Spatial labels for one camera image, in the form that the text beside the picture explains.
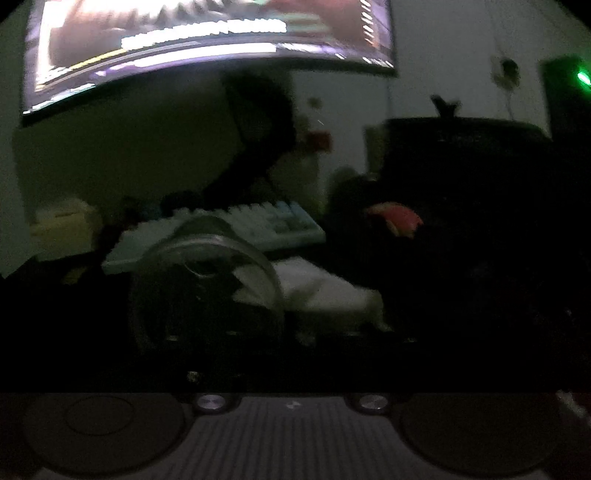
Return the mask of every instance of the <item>green light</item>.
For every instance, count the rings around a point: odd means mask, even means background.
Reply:
[[[581,82],[583,82],[585,85],[591,87],[591,79],[589,78],[589,75],[587,75],[586,73],[583,73],[583,72],[579,72],[577,77],[579,77],[579,80]]]

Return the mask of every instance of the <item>desk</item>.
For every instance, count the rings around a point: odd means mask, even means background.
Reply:
[[[352,280],[348,271],[355,273],[347,265],[343,252],[332,248],[330,243],[274,252],[269,257],[278,260],[293,254],[346,280]],[[170,370],[157,359],[138,366],[126,315],[131,276],[103,275],[98,259],[89,256],[38,265],[41,268],[35,275],[23,274],[32,279],[29,282],[16,279],[3,287],[7,294],[3,302],[11,304],[7,311],[13,312],[2,326],[6,390],[79,390],[94,377],[100,377],[97,385],[107,388],[110,375],[116,377],[113,386],[119,384],[123,389],[133,385],[129,383],[130,378],[137,379],[136,390],[169,391],[171,385],[175,388],[184,385],[186,365],[175,378],[170,377]],[[73,286],[61,285],[59,281],[67,268],[80,263],[89,265],[80,281]],[[393,315],[396,307],[393,292],[381,293],[387,315]],[[291,350],[283,352],[283,364],[274,365],[283,368],[281,374],[277,370],[277,377],[285,380],[280,390],[290,390],[290,385],[299,391],[306,390],[306,386],[311,391],[449,390],[452,385],[460,390],[475,385],[488,390],[494,385],[507,388],[515,380],[527,390],[528,385],[538,389],[541,381],[548,389],[559,388],[559,380],[564,380],[566,375],[577,376],[579,372],[583,378],[584,370],[573,369],[571,361],[557,357],[557,352],[568,346],[553,350],[544,337],[544,329],[532,330],[529,319],[518,317],[520,305],[501,305],[501,310],[508,314],[504,323],[510,323],[511,319],[515,324],[509,330],[499,327],[494,337],[480,341],[445,338],[404,343],[407,337],[404,332],[377,335],[367,331],[361,338],[326,339],[313,352],[292,345]],[[269,359],[255,358],[252,362],[253,370],[257,369],[257,362],[263,370]],[[246,381],[249,382],[250,385],[245,385],[249,390],[271,388],[268,378],[252,378]]]

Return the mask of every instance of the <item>monitor screen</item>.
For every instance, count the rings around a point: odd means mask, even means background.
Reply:
[[[224,59],[393,69],[388,0],[34,0],[24,114],[163,67]]]

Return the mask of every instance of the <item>white keyboard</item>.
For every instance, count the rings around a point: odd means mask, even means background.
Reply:
[[[201,215],[216,215],[227,221],[238,236],[262,252],[318,244],[326,239],[322,228],[296,202],[239,205],[213,212],[180,209],[170,218],[143,222],[123,232],[102,263],[103,271],[107,275],[132,271],[150,247],[172,235],[185,221]]]

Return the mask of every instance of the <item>cable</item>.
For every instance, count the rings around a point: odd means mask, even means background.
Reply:
[[[513,115],[513,107],[511,105],[511,92],[509,90],[505,90],[505,100],[507,105],[507,112],[509,113],[509,118],[512,121],[515,121],[515,116]]]

